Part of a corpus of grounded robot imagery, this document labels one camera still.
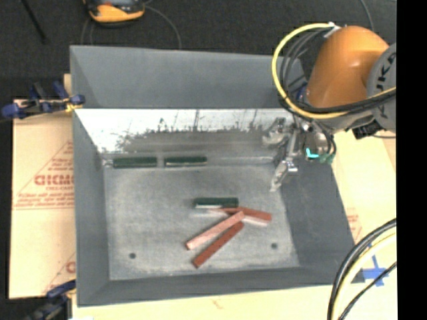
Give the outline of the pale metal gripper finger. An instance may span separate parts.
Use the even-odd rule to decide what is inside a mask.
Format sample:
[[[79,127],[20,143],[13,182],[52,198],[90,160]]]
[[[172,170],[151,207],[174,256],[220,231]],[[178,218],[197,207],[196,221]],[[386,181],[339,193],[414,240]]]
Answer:
[[[292,160],[280,161],[270,183],[270,192],[277,191],[288,175],[294,175],[297,172],[298,168]]]
[[[277,146],[282,143],[287,136],[286,119],[277,118],[268,129],[268,133],[262,136],[262,144],[264,146]]]

